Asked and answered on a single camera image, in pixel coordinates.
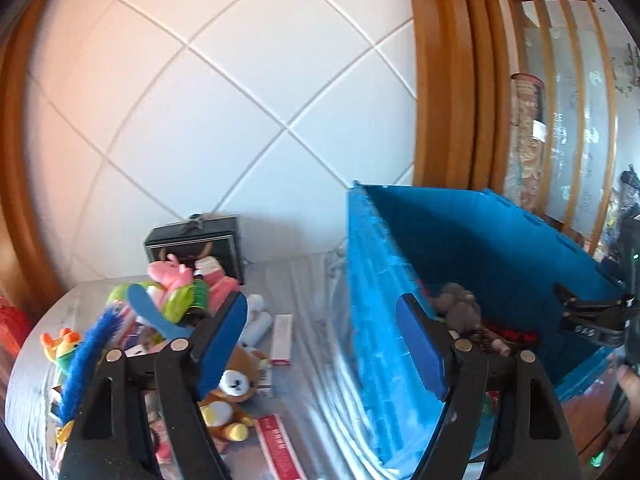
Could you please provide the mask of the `person right hand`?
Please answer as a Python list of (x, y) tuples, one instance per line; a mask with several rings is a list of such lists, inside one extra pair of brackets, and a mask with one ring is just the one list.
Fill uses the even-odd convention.
[(616, 372), (617, 385), (629, 401), (629, 411), (626, 427), (632, 428), (640, 415), (640, 377), (628, 365), (621, 365)]

